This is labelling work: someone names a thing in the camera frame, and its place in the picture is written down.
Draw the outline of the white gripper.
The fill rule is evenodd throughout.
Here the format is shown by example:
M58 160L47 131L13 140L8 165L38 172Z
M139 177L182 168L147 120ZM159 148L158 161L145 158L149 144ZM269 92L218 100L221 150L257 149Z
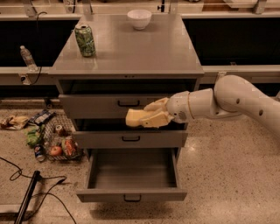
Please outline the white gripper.
M146 105L143 109L149 112L139 119L140 124L145 128L159 128L168 125L171 120L175 123L188 123L193 117L189 106L189 92L174 94L172 97L162 98Z

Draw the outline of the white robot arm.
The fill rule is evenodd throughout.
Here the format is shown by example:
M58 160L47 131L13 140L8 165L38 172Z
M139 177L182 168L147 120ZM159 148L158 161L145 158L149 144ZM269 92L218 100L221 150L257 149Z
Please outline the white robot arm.
M144 107L139 119L144 127L161 127L169 122L188 123L193 119L225 119L248 116L276 137L280 137L280 102L253 84L235 75L219 78L213 88L180 92Z

